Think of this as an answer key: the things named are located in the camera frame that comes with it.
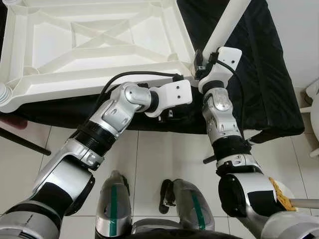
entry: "white pole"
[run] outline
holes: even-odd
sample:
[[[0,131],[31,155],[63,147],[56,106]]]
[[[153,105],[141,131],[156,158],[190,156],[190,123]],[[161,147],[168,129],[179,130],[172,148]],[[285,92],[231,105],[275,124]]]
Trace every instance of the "white pole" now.
[[[224,46],[251,0],[230,0],[203,50],[204,64],[210,54]]]
[[[319,208],[318,199],[290,199],[290,202],[296,208]]]

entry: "black cable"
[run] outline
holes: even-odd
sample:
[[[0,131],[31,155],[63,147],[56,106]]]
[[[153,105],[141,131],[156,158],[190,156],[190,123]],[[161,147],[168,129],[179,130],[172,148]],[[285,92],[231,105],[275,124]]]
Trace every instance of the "black cable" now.
[[[121,74],[118,74],[118,75],[114,76],[112,79],[110,79],[109,82],[104,86],[104,88],[102,89],[101,93],[99,94],[99,96],[94,104],[94,107],[93,107],[91,113],[88,115],[88,117],[86,118],[86,120],[84,121],[83,124],[85,124],[89,121],[91,116],[98,110],[98,108],[106,100],[105,98],[106,98],[106,96],[108,96],[107,93],[109,92],[109,91],[107,91],[107,89],[111,86],[111,84],[113,82],[115,82],[118,78],[121,78],[123,76],[130,76],[130,75],[156,75],[156,76],[167,76],[167,77],[180,76],[177,73],[170,74],[170,73],[163,73],[163,72],[156,72],[156,71],[128,71],[128,72],[123,72]],[[78,133],[78,130],[76,130],[70,136],[70,138],[73,138],[77,133]]]
[[[239,75],[237,74],[237,72],[231,68],[231,66],[227,65],[226,63],[222,62],[222,61],[219,61],[217,60],[216,63],[218,63],[219,65],[227,68],[231,73],[233,73],[233,75],[237,78],[238,82],[239,82],[239,85],[240,85],[240,91],[241,91],[241,95],[242,95],[242,102],[241,102],[241,119],[240,119],[240,123],[241,123],[241,126],[240,126],[240,133],[241,135],[243,136],[243,138],[245,139],[245,136],[244,136],[244,113],[245,113],[245,96],[244,96],[244,88],[243,88],[243,85],[242,85],[242,82],[240,80],[240,77]]]

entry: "silver robot leg panel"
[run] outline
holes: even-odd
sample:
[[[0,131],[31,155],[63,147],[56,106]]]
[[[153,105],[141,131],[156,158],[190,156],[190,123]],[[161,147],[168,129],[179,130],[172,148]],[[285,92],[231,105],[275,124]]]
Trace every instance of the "silver robot leg panel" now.
[[[118,237],[131,232],[132,211],[122,175],[113,171],[101,189],[97,207],[96,238]]]
[[[18,211],[0,218],[0,239],[58,239],[60,228],[46,215]]]
[[[200,190],[181,179],[174,181],[174,194],[180,223],[186,229],[213,231],[214,217]]]
[[[319,218],[296,212],[272,215],[261,233],[261,239],[318,239]]]

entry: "white wall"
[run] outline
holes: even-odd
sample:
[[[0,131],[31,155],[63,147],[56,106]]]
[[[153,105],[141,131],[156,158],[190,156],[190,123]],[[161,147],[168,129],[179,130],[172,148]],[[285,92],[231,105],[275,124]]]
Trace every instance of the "white wall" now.
[[[319,0],[267,0],[295,87],[319,78]]]

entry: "black fabric cover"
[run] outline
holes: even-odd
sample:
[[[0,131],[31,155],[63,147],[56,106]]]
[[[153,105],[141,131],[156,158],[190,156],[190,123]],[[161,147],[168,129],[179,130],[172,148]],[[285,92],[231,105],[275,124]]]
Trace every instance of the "black fabric cover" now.
[[[203,49],[228,1],[177,0],[177,3],[194,48]],[[4,23],[0,22],[0,26],[3,28]],[[244,128],[263,130],[255,141],[302,133],[303,120],[265,0],[251,1],[226,46],[243,51],[237,72],[244,90]],[[241,125],[242,95],[236,78],[230,79],[227,90],[234,105],[234,116]],[[201,114],[202,95],[196,88],[192,91],[193,103],[174,108],[173,118],[166,119],[167,112],[164,112],[164,121],[159,122],[145,114],[136,114],[129,129],[206,134]],[[96,98],[94,95],[30,103],[13,114],[34,122],[76,128],[91,111]]]
[[[7,9],[5,5],[2,3],[2,1],[0,1],[0,59],[1,59],[4,29],[5,29],[6,12],[7,12]]]

